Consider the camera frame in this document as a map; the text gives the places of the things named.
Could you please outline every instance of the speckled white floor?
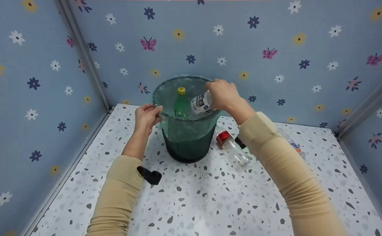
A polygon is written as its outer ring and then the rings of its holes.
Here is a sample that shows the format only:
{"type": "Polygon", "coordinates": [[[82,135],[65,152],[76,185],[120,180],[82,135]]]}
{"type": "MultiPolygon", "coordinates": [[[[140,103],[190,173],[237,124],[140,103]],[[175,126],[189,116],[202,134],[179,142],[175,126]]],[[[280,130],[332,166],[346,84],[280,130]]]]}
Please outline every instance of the speckled white floor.
{"type": "MultiPolygon", "coordinates": [[[[50,205],[32,236],[83,236],[105,175],[134,128],[137,106],[118,104],[50,205]]],[[[231,117],[218,125],[233,135],[231,117]]],[[[350,235],[382,235],[382,221],[329,129],[276,124],[306,153],[306,161],[326,189],[350,235]]],[[[154,129],[143,165],[163,173],[159,185],[143,184],[130,222],[129,236],[293,235],[284,200],[255,160],[241,172],[212,142],[195,164],[174,161],[154,129]]]]}

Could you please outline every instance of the beige sleeve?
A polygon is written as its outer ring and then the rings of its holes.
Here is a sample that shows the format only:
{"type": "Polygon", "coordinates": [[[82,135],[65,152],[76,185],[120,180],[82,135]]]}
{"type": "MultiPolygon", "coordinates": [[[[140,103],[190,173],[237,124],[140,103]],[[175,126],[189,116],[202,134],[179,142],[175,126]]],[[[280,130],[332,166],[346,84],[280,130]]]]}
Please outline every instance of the beige sleeve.
{"type": "Polygon", "coordinates": [[[142,189],[143,177],[137,172],[142,162],[118,156],[107,173],[87,228],[86,236],[126,236],[131,212],[142,189]]]}
{"type": "Polygon", "coordinates": [[[239,138],[284,197],[295,236],[344,236],[342,221],[312,170],[263,113],[239,126],[239,138]]]}

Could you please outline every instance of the butterfly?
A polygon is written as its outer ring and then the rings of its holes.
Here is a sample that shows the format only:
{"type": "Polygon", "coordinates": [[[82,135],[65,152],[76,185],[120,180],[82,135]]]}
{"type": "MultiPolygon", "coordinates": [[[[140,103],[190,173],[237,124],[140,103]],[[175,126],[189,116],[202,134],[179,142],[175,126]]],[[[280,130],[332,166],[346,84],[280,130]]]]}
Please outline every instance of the butterfly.
{"type": "Polygon", "coordinates": [[[263,50],[262,51],[262,58],[268,58],[268,59],[272,59],[272,57],[274,56],[274,55],[276,55],[277,54],[277,52],[278,52],[278,50],[276,49],[276,50],[274,50],[274,48],[270,51],[269,50],[269,48],[267,48],[268,50],[263,50]]]}
{"type": "Polygon", "coordinates": [[[155,51],[155,46],[156,46],[156,39],[150,38],[149,41],[143,37],[143,39],[140,39],[140,43],[143,46],[143,50],[150,50],[150,51],[155,51]]]}
{"type": "Polygon", "coordinates": [[[382,55],[380,56],[377,56],[377,53],[375,55],[370,55],[368,58],[367,58],[367,62],[366,62],[366,65],[372,65],[372,66],[377,66],[377,64],[379,62],[382,61],[382,55]]]}

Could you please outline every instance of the trash can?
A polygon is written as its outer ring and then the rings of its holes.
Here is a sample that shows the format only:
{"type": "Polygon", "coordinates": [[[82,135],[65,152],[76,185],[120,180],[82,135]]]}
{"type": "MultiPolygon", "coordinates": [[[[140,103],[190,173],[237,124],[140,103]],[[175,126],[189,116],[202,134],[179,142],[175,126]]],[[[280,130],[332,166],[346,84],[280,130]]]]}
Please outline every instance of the trash can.
{"type": "Polygon", "coordinates": [[[203,94],[204,85],[210,81],[202,76],[176,76],[161,83],[153,93],[153,104],[163,106],[160,116],[166,149],[169,155],[179,162],[194,163],[206,156],[220,111],[207,115],[190,113],[185,118],[176,117],[174,104],[178,95],[177,89],[185,88],[191,108],[191,99],[203,94]]]}

